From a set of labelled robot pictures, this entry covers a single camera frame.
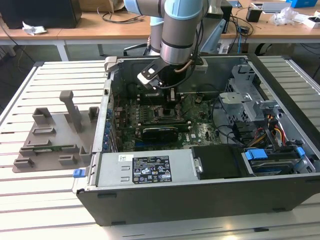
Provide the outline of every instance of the white desk leg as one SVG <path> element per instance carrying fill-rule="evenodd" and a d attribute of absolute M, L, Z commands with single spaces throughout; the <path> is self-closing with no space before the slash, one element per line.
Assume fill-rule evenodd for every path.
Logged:
<path fill-rule="evenodd" d="M 98 44 L 98 50 L 99 50 L 99 55 L 100 56 L 104 56 L 105 55 L 104 49 L 102 47 L 102 44 Z"/>
<path fill-rule="evenodd" d="M 58 48 L 61 61 L 63 61 L 63 62 L 69 61 L 70 54 L 69 54 L 68 47 L 67 47 L 65 41 L 61 40 L 61 41 L 57 42 L 55 45 Z"/>

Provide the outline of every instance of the motherboard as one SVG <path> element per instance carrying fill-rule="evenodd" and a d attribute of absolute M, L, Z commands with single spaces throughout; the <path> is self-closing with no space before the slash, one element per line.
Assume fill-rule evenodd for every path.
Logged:
<path fill-rule="evenodd" d="M 165 109 L 152 97 L 115 98 L 114 113 L 120 152 L 178 150 L 221 144 L 212 121 L 212 99 L 201 94 L 181 96 L 174 108 Z"/>

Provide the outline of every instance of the aluminum extrusion table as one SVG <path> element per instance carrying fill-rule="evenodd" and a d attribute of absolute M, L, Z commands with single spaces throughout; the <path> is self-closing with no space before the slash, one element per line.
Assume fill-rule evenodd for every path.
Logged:
<path fill-rule="evenodd" d="M 261 60 L 319 129 L 319 86 L 291 60 Z M 104 61 L 46 62 L 32 68 L 0 116 L 1 240 L 320 238 L 320 194 L 289 212 L 100 227 L 74 194 L 86 179 L 75 180 L 73 170 L 13 173 L 14 160 L 33 125 L 35 108 L 66 112 L 59 100 L 62 90 L 73 90 L 80 111 L 98 107 L 105 79 Z"/>

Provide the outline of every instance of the floor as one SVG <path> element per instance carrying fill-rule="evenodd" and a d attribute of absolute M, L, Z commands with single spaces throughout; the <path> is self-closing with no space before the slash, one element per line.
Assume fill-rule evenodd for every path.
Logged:
<path fill-rule="evenodd" d="M 108 56 L 122 56 L 123 49 L 130 45 L 104 45 L 104 53 Z M 58 50 L 52 45 L 39 46 L 21 46 L 35 61 L 49 62 L 60 61 Z M 254 53 L 257 46 L 251 44 L 249 53 Z M 268 45 L 264 46 L 261 52 L 264 52 Z M 4 110 L 12 96 L 15 94 L 20 84 L 24 81 L 33 66 L 33 62 L 18 47 L 15 47 L 16 56 L 4 56 L 0 48 L 0 113 Z M 233 47 L 231 53 L 236 52 L 237 47 Z M 105 56 L 99 56 L 97 45 L 71 45 L 68 47 L 72 61 L 82 60 L 104 60 Z M 273 45 L 268 49 L 267 55 L 279 55 L 277 49 L 284 49 L 282 46 Z M 293 53 L 289 51 L 290 57 L 311 77 L 320 65 L 320 44 L 300 45 L 296 44 Z M 130 56 L 140 56 L 143 49 L 132 50 L 128 52 Z M 314 79 L 320 84 L 320 71 Z"/>

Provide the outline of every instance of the power supply label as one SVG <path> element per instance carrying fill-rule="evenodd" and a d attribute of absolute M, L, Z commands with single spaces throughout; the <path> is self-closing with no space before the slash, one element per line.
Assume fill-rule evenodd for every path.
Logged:
<path fill-rule="evenodd" d="M 172 182 L 169 156 L 134 157 L 132 176 L 134 184 Z"/>

